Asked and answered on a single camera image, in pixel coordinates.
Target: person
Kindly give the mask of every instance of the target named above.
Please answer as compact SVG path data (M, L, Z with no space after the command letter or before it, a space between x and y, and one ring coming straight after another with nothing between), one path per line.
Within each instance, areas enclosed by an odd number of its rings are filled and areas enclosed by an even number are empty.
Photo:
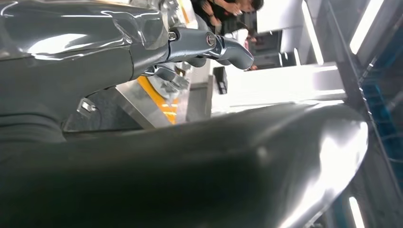
M215 27L228 19L261 9L263 0L192 0L192 6L209 29L215 31Z
M237 28L238 29L233 32L224 34L224 36L237 40L241 45L249 50L249 42L256 43L256 38L254 37L255 30L248 28L247 25L240 21L237 22Z

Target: ceiling light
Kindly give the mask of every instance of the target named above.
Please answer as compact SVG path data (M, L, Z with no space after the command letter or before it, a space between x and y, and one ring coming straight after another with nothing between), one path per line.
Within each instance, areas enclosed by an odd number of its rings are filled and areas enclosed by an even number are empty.
M353 54L356 55L358 50L360 49L361 44L363 43L364 38L366 37L369 28L371 27L372 22L378 14L378 11L381 8L383 2L384 0L371 0L369 2L350 43L350 49Z
M312 42L316 61L319 65L322 65L324 63L322 52L320 51L320 46L315 33L314 24L312 23L311 14L309 13L308 5L305 1L302 1L302 13L304 14L305 24L308 29L309 38Z
M278 53L278 57L280 59L280 65L283 66L283 60L281 59L281 54L280 53Z
M301 61L299 60L299 54L298 54L298 50L296 48L294 48L294 56L295 56L295 62L297 64L297 66L300 66Z

